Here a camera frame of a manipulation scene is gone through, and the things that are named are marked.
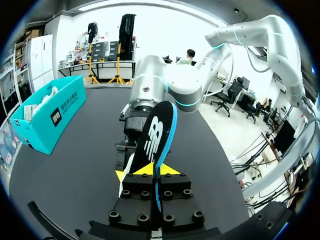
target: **floor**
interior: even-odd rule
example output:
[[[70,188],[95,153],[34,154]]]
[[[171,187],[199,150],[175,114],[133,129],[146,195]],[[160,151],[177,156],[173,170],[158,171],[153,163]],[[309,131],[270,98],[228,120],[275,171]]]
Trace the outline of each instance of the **floor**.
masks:
[[[218,112],[215,110],[218,108],[217,104],[210,105],[211,101],[218,101],[216,97],[207,97],[205,102],[201,104],[199,111],[211,130],[214,132],[215,136],[219,140],[221,146],[223,147],[226,156],[228,157],[229,162],[232,163],[245,163],[259,148],[254,149],[253,151],[245,154],[244,156],[236,159],[239,155],[241,155],[255,140],[256,142],[249,148],[251,150],[253,147],[258,145],[263,141],[263,137],[260,136],[261,132],[269,131],[269,127],[263,121],[263,118],[257,118],[256,123],[252,118],[247,119],[247,114],[242,113],[242,109],[236,105],[233,109],[230,106],[230,117],[228,117],[228,113],[223,109],[219,109]],[[275,159],[274,153],[268,147],[263,151],[264,155],[266,155],[270,160]],[[254,164],[260,164],[263,161],[263,157],[260,155],[254,162]],[[261,171],[262,177],[268,174],[276,165],[277,161],[271,162],[270,164],[265,164],[258,166],[258,169]],[[244,174],[244,183],[252,183],[258,181],[259,178],[256,177],[255,180],[252,180],[252,177],[257,175],[256,170],[248,170]],[[285,177],[281,176],[274,183],[271,183],[269,187],[265,188],[262,192],[260,192],[261,197],[257,194],[250,201],[251,204],[255,204],[255,202],[260,202],[261,200],[270,197],[272,193],[277,190],[276,188],[281,185],[280,188],[285,186],[287,183],[285,182]],[[283,201],[289,196],[289,194],[280,195],[276,198],[276,201]],[[254,210],[252,207],[248,209],[249,215],[251,216],[252,212],[258,212],[261,208],[257,208]]]

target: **yellow stand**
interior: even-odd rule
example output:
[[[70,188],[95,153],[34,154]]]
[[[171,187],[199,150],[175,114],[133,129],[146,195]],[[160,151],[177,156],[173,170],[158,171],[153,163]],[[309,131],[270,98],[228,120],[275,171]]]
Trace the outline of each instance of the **yellow stand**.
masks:
[[[119,74],[119,65],[120,65],[120,51],[121,51],[121,43],[119,43],[118,46],[118,55],[116,57],[116,75],[114,78],[112,78],[110,81],[108,81],[108,84],[112,83],[114,80],[116,80],[116,84],[126,84],[125,81],[120,77]]]
[[[90,69],[90,74],[88,77],[85,78],[85,81],[84,83],[86,83],[87,80],[90,80],[90,84],[93,84],[94,82],[97,83],[97,84],[100,84],[98,82],[98,80],[95,78],[95,76],[93,75],[93,72],[92,72],[92,68],[91,68],[91,58],[92,58],[92,44],[90,43],[89,45],[89,69]]]

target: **black office chair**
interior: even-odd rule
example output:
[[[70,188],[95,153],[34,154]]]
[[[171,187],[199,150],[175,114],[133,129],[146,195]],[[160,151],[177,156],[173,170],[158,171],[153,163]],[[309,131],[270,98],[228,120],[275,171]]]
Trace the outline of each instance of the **black office chair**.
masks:
[[[277,110],[278,108],[276,107],[267,117],[267,121],[266,124],[270,127],[270,128],[276,128],[278,126],[278,122],[276,121],[276,116],[277,116]]]
[[[254,124],[256,124],[256,117],[255,117],[255,115],[256,115],[256,113],[257,113],[257,109],[256,109],[252,104],[249,104],[249,103],[248,103],[248,105],[246,106],[246,109],[247,109],[247,113],[248,113],[248,115],[246,116],[246,119],[252,118],[253,121],[254,121]]]
[[[213,103],[218,104],[219,107],[215,111],[218,112],[220,108],[224,108],[228,112],[228,118],[230,118],[230,112],[229,112],[230,108],[226,105],[226,103],[233,104],[236,100],[236,97],[238,96],[238,94],[241,92],[243,88],[244,86],[240,82],[234,81],[227,91],[228,95],[222,92],[218,92],[215,95],[216,97],[221,99],[222,102],[212,101],[210,105],[212,105]]]

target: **ceiling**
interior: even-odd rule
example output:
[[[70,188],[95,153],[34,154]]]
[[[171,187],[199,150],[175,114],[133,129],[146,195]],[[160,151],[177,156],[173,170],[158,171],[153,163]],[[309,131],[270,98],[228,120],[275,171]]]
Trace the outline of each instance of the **ceiling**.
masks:
[[[55,14],[69,11],[72,13],[78,12],[80,6],[87,5],[91,2],[100,2],[101,0],[40,0],[34,5],[32,11],[27,16],[27,23],[45,24],[47,20]],[[190,7],[196,8],[210,15],[218,17],[228,24],[239,22],[253,21],[261,19],[267,15],[274,14],[283,17],[293,29],[295,33],[301,54],[301,68],[305,85],[310,85],[317,92],[316,77],[312,73],[311,56],[306,48],[303,38],[294,23],[284,14],[284,12],[266,0],[170,0],[170,2],[181,3]]]

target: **yellow triangle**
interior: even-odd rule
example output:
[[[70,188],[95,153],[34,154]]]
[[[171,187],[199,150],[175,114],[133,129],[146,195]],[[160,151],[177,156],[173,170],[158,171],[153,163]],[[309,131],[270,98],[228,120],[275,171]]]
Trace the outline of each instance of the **yellow triangle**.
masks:
[[[173,168],[169,167],[168,165],[165,165],[164,163],[160,167],[160,174],[165,175],[165,174],[180,174],[180,172],[174,170]]]
[[[116,175],[118,176],[119,181],[122,181],[122,176],[124,175],[123,171],[115,170]]]
[[[153,175],[154,174],[154,163],[150,162],[148,165],[144,166],[143,168],[139,169],[138,171],[134,172],[135,175],[142,175],[142,174],[148,174]]]

